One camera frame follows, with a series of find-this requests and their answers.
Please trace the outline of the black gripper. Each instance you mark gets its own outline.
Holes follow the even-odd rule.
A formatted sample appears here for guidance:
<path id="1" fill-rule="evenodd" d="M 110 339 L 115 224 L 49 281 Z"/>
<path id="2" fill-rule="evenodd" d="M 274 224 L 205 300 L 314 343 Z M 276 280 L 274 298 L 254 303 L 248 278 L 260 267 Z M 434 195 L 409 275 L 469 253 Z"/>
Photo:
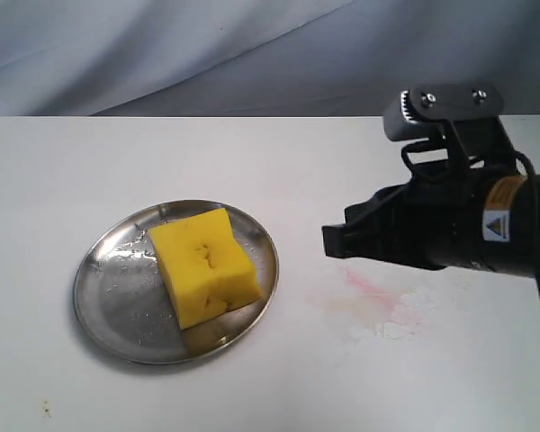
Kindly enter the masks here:
<path id="1" fill-rule="evenodd" d="M 345 208 L 321 227 L 327 257 L 424 270 L 531 272 L 531 185 L 515 165 L 473 168 L 462 182 L 411 179 Z"/>

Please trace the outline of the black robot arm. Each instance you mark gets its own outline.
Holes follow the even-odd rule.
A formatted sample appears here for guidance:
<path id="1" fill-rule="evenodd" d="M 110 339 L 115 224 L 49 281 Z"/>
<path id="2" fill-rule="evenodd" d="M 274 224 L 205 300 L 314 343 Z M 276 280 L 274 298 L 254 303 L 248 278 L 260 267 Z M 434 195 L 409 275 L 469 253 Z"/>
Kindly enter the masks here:
<path id="1" fill-rule="evenodd" d="M 531 277 L 540 175 L 529 182 L 512 169 L 483 167 L 439 184 L 411 179 L 347 207 L 344 223 L 323 227 L 322 236 L 328 257 Z"/>

